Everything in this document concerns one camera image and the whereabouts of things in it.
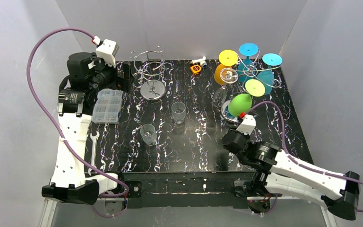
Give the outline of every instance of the white bracket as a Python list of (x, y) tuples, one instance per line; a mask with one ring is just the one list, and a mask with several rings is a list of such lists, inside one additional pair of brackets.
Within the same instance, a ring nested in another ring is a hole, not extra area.
[[(275, 157), (275, 161), (277, 161), (277, 164), (273, 165), (270, 171), (276, 174), (296, 179), (297, 181), (302, 182), (310, 186), (311, 188), (320, 191), (323, 195), (326, 195), (332, 200), (337, 200), (342, 197), (342, 195), (340, 194), (340, 190), (344, 190), (346, 188), (346, 180), (337, 177), (327, 176), (325, 174), (318, 174), (316, 172), (302, 168), (297, 164), (293, 163), (288, 156), (289, 155), (282, 150), (281, 152), (278, 152)], [(294, 159), (301, 165), (320, 170), (324, 173), (327, 172), (343, 176), (343, 174), (341, 173), (327, 171), (326, 169), (311, 165), (300, 159)]]
[[(86, 150), (86, 137), (90, 122), (91, 116), (86, 114), (76, 117), (75, 113), (64, 113), (62, 117), (59, 117), (59, 124), (66, 140), (82, 159), (84, 159)], [(86, 183), (83, 163), (70, 153), (62, 138), (59, 139), (58, 156), (51, 183), (62, 188), (68, 188), (69, 184), (79, 187)]]
[(243, 122), (237, 127), (236, 131), (239, 131), (244, 135), (250, 135), (256, 125), (254, 116), (246, 114), (243, 117)]
[(271, 173), (267, 176), (266, 190), (272, 194), (281, 193), (283, 196), (292, 196), (300, 199), (314, 202), (322, 207), (327, 207), (325, 202), (320, 199), (322, 194), (315, 188), (301, 183), (293, 178)]
[[(109, 176), (112, 176), (116, 179), (118, 179), (117, 174), (108, 173)], [(102, 194), (104, 192), (107, 192), (109, 190), (115, 189), (118, 186), (118, 183), (110, 180), (109, 178), (106, 178), (102, 175), (95, 175), (89, 178), (86, 178), (86, 180), (97, 180), (99, 183), (99, 194)]]
[(115, 55), (119, 49), (119, 46), (115, 41), (105, 39), (102, 45), (98, 46), (95, 50), (96, 56), (102, 58), (106, 64), (112, 67), (116, 67)]

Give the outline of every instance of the black metal frame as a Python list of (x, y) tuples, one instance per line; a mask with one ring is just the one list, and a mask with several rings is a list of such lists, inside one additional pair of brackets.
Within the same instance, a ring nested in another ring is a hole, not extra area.
[[(247, 209), (247, 198), (236, 197), (234, 181), (250, 181), (252, 172), (123, 173), (130, 186), (128, 209), (143, 207), (233, 207)], [(140, 184), (137, 192), (134, 187)]]

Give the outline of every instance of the black plastic mount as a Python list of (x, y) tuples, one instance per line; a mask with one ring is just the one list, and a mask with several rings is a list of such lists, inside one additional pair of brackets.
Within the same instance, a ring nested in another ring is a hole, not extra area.
[(250, 181), (234, 181), (234, 193), (238, 197), (265, 196), (268, 173), (256, 171)]
[(123, 73), (118, 74), (117, 67), (105, 64), (96, 53), (79, 52), (69, 56), (67, 67), (69, 75), (59, 85), (58, 113), (76, 113), (92, 115), (97, 94), (104, 88), (129, 92), (134, 82), (131, 65), (123, 63)]
[(280, 150), (268, 142), (251, 143), (248, 136), (236, 130), (229, 130), (223, 136), (222, 144), (226, 150), (237, 156), (241, 164), (265, 172), (277, 163), (275, 157)]
[[(249, 182), (253, 174), (252, 171), (124, 173), (124, 182), (130, 188), (127, 209), (168, 206), (247, 209), (247, 198), (236, 197), (232, 187), (236, 180)], [(135, 186), (139, 190), (132, 195)]]
[(60, 188), (53, 183), (44, 186), (41, 194), (45, 198), (54, 198), (61, 202), (93, 205), (98, 199), (99, 183), (96, 180), (86, 181), (77, 188), (73, 184), (69, 188)]
[[(345, 174), (347, 177), (360, 180), (360, 175), (349, 171)], [(321, 196), (328, 210), (333, 215), (346, 220), (353, 221), (357, 215), (358, 199), (360, 197), (360, 185), (352, 181), (346, 181), (344, 190), (340, 190), (343, 196), (337, 200), (332, 200), (327, 196)]]

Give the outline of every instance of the clear plastic box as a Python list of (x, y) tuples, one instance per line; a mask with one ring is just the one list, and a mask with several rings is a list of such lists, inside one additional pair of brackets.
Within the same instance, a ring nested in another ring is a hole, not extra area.
[(92, 122), (116, 124), (120, 118), (123, 97), (123, 91), (101, 90), (98, 93), (98, 100), (94, 106)]

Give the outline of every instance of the cable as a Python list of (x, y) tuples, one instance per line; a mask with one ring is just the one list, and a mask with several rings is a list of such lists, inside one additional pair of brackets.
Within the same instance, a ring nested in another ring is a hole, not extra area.
[(260, 202), (265, 201), (266, 198), (268, 198), (268, 193), (265, 194), (265, 198), (263, 200), (260, 200)]
[(120, 211), (119, 213), (117, 213), (117, 214), (107, 215), (107, 214), (101, 214), (99, 211), (97, 211), (97, 210), (95, 209), (95, 207), (94, 207), (93, 205), (91, 205), (90, 207), (91, 207), (91, 209), (93, 210), (93, 212), (94, 212), (95, 214), (97, 214), (98, 216), (101, 216), (101, 217), (103, 217), (103, 218), (114, 218), (114, 217), (116, 217), (116, 216), (120, 215), (121, 213), (123, 213), (123, 212), (127, 209), (127, 207), (126, 207), (125, 209), (121, 210), (121, 211)]
[(353, 178), (350, 178), (350, 177), (347, 177), (347, 176), (340, 176), (340, 175), (337, 175), (337, 174), (331, 174), (331, 173), (328, 173), (328, 172), (323, 172), (323, 171), (320, 171), (320, 170), (317, 170), (317, 169), (313, 169), (309, 166), (306, 166), (306, 165), (303, 165), (303, 164), (299, 164), (295, 158), (293, 156), (290, 155), (290, 153), (287, 151), (287, 147), (286, 147), (286, 132), (285, 132), (285, 120), (283, 118), (283, 114), (282, 114), (282, 111), (280, 110), (280, 108), (273, 102), (271, 101), (263, 101), (263, 102), (260, 102), (258, 104), (256, 104), (255, 106), (253, 106), (250, 110), (247, 111), (247, 113), (253, 111), (255, 108), (257, 108), (258, 106), (260, 105), (263, 105), (263, 104), (271, 104), (273, 105), (277, 111), (279, 111), (279, 115), (280, 115), (280, 120), (281, 120), (281, 124), (282, 124), (282, 146), (283, 146), (283, 150), (285, 150), (285, 153), (286, 154), (289, 154), (288, 155), (288, 158), (295, 164), (297, 164), (298, 166), (306, 169), (306, 170), (310, 170), (312, 172), (315, 172), (315, 173), (318, 173), (318, 174), (325, 174), (327, 176), (332, 176), (332, 177), (336, 177), (336, 178), (340, 178), (340, 179), (344, 179), (344, 180), (347, 180), (347, 181), (352, 181), (352, 182), (355, 182), (355, 183), (359, 183), (359, 184), (362, 184), (363, 185), (363, 181), (359, 181), (359, 180), (356, 180), (356, 179), (353, 179)]
[(272, 212), (277, 204), (277, 194), (275, 195), (275, 203), (273, 204), (273, 206), (270, 208), (270, 210), (268, 212), (266, 212), (265, 214), (269, 214), (270, 212)]
[(45, 108), (45, 106), (42, 104), (42, 102), (40, 101), (40, 99), (37, 96), (37, 93), (35, 92), (34, 88), (33, 88), (33, 84), (31, 83), (31, 75), (30, 75), (30, 71), (31, 71), (31, 63), (33, 61), (35, 52), (37, 51), (38, 47), (51, 35), (54, 35), (58, 32), (63, 32), (63, 31), (77, 31), (77, 32), (81, 32), (86, 34), (87, 36), (91, 37), (91, 39), (94, 39), (94, 36), (82, 29), (78, 29), (78, 28), (71, 28), (71, 27), (65, 27), (65, 28), (60, 28), (54, 31), (51, 31), (50, 33), (46, 34), (44, 37), (42, 37), (37, 44), (34, 46), (33, 50), (30, 53), (30, 57), (28, 58), (28, 62), (27, 62), (27, 68), (26, 68), (26, 75), (27, 75), (27, 82), (28, 82), (28, 87), (30, 88), (31, 94), (33, 95), (35, 101), (38, 103), (38, 105), (40, 106), (40, 108), (43, 110), (43, 112), (47, 115), (47, 117), (49, 118), (49, 120), (51, 120), (51, 122), (53, 123), (53, 125), (55, 126), (56, 130), (58, 131), (59, 135), (61, 138), (63, 138), (63, 142), (65, 143), (66, 147), (69, 149), (70, 153), (81, 163), (83, 163), (85, 166), (87, 166), (88, 168), (94, 170), (96, 173), (101, 174), (103, 176), (105, 176), (106, 178), (109, 178), (110, 180), (113, 180), (115, 182), (117, 182), (118, 184), (120, 184), (121, 186), (123, 186), (125, 188), (124, 192), (118, 193), (118, 194), (114, 194), (114, 195), (110, 195), (108, 197), (119, 197), (119, 196), (123, 196), (125, 195), (127, 192), (129, 192), (129, 187), (123, 183), (122, 181), (106, 174), (105, 172), (99, 170), (98, 168), (96, 168), (95, 166), (90, 165), (88, 162), (86, 162), (84, 159), (82, 159), (74, 150), (73, 148), (71, 148), (69, 142), (66, 140), (65, 135), (63, 134), (61, 127), (59, 126), (59, 124), (55, 121), (55, 119), (52, 117), (52, 115), (49, 113), (49, 111)]

